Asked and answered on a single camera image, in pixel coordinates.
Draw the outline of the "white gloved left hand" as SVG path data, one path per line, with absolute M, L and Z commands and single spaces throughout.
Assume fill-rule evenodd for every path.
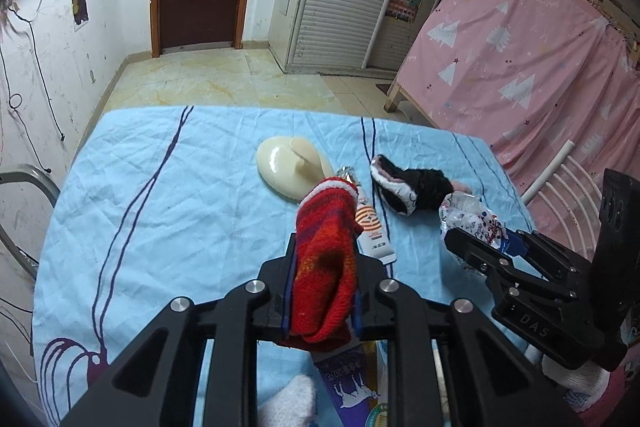
M 260 427 L 308 427 L 314 423 L 317 389 L 307 375 L 297 375 L 258 410 Z

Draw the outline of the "white gloved right hand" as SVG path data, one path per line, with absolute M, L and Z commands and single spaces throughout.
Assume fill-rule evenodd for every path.
M 611 373 L 593 362 L 586 362 L 578 369 L 566 369 L 544 355 L 542 373 L 565 390 L 565 402 L 577 413 L 585 412 L 605 394 Z

